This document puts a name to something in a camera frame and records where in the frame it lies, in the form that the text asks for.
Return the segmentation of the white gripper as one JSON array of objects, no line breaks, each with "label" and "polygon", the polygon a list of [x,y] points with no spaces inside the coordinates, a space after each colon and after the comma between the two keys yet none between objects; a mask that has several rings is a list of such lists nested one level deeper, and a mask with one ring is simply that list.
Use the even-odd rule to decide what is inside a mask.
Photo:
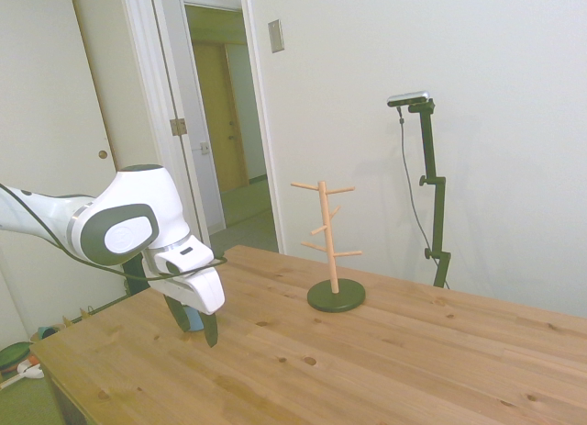
[{"label": "white gripper", "polygon": [[205,339],[210,348],[218,341],[216,312],[225,304],[225,293],[215,268],[206,268],[186,277],[160,280],[160,291],[178,327],[189,331],[191,323],[184,306],[199,312]]}]

